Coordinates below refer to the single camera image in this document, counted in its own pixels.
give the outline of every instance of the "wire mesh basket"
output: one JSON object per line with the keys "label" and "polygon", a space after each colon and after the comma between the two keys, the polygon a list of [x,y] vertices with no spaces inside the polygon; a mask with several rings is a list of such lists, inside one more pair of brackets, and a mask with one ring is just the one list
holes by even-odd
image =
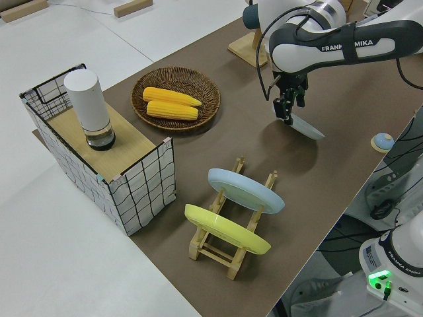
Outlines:
{"label": "wire mesh basket", "polygon": [[173,140],[166,138],[107,182],[49,124],[52,118],[72,107],[64,78],[69,72],[82,68],[86,66],[70,68],[23,92],[20,98],[61,169],[129,236],[176,199]]}

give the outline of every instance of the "wooden stand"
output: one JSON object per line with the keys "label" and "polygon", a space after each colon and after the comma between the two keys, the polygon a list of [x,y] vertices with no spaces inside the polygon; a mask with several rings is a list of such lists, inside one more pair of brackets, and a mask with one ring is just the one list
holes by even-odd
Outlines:
{"label": "wooden stand", "polygon": [[[237,158],[237,161],[232,171],[236,173],[240,173],[243,165],[244,165],[244,158],[243,157]],[[273,171],[273,173],[269,174],[268,179],[265,183],[265,186],[271,189],[277,177],[278,177],[278,173],[276,171]],[[226,201],[226,197],[223,195],[223,190],[221,190],[217,194],[213,203],[210,205],[209,211],[215,214],[219,214],[225,201]],[[264,208],[262,207],[257,212],[254,211],[252,213],[250,221],[247,225],[247,229],[250,230],[251,232],[254,232],[256,230],[256,227],[257,227],[258,221],[260,220],[263,209]],[[190,247],[189,247],[190,258],[193,260],[197,260],[200,253],[204,254],[205,256],[208,256],[209,258],[227,266],[228,270],[227,270],[226,276],[229,279],[234,280],[239,269],[241,268],[241,265],[243,263],[247,250],[244,248],[237,248],[235,255],[230,256],[229,254],[215,248],[211,244],[208,244],[206,242],[208,236],[209,236],[208,231],[201,229],[200,227],[197,227],[197,231],[195,235],[192,237],[190,242]]]}
{"label": "wooden stand", "polygon": [[[261,36],[262,33],[260,29],[257,29],[256,32],[248,33],[246,36],[230,43],[227,48],[229,51],[245,60],[248,64],[256,67],[256,51]],[[264,46],[261,46],[258,55],[258,66],[262,67],[266,65],[266,63],[266,52],[264,51]]]}
{"label": "wooden stand", "polygon": [[113,8],[113,12],[115,16],[120,18],[151,5],[153,5],[153,0],[133,0],[125,3],[124,5]]}
{"label": "wooden stand", "polygon": [[25,17],[47,7],[48,3],[46,0],[32,0],[31,2],[0,12],[0,17],[5,22],[12,22],[18,18]]}

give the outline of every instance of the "wicker basket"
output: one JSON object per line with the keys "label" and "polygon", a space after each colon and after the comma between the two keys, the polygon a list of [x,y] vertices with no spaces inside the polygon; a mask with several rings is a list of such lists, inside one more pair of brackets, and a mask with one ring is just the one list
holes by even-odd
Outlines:
{"label": "wicker basket", "polygon": [[[146,87],[169,89],[188,94],[202,102],[195,121],[154,118],[147,114],[147,103],[143,100]],[[220,107],[220,92],[215,83],[200,72],[185,67],[159,68],[141,77],[132,89],[132,107],[147,123],[167,131],[190,131],[209,122]]]}

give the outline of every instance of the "brown table mat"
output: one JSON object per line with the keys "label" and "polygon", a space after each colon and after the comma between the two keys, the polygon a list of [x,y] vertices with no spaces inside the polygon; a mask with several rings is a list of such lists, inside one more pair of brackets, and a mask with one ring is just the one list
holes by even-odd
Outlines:
{"label": "brown table mat", "polygon": [[[358,20],[364,7],[353,3]],[[265,316],[383,158],[370,139],[382,131],[398,137],[423,99],[401,80],[395,61],[318,69],[309,74],[306,107],[294,109],[326,135],[310,140],[275,118],[255,68],[227,50],[247,32],[237,20],[104,92],[111,106],[157,144],[169,133],[141,121],[130,103],[142,75],[159,67],[189,67],[221,91],[221,109],[208,131],[170,134],[177,199],[131,237],[202,316]],[[404,73],[420,84],[422,65],[421,55],[403,59]],[[271,83],[269,66],[262,72]],[[274,89],[271,100],[277,94]],[[272,248],[263,256],[247,254],[231,281],[223,265],[202,255],[198,261],[188,258],[196,227],[185,219],[184,205],[208,208],[215,195],[208,170],[231,169],[239,155],[246,158],[243,174],[258,182],[279,172],[274,191],[286,207],[262,216],[256,233]],[[250,212],[228,202],[221,215],[245,225]]]}

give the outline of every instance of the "yellow corn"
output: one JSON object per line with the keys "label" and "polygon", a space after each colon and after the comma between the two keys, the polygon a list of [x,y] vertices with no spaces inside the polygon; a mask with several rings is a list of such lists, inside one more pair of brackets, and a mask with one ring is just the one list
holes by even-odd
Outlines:
{"label": "yellow corn", "polygon": [[161,100],[152,100],[147,104],[147,114],[157,118],[193,121],[198,118],[198,109]]}
{"label": "yellow corn", "polygon": [[162,100],[172,102],[174,104],[183,104],[184,106],[197,107],[201,106],[201,101],[169,89],[161,89],[156,87],[145,87],[143,91],[143,99],[146,102],[152,100]]}

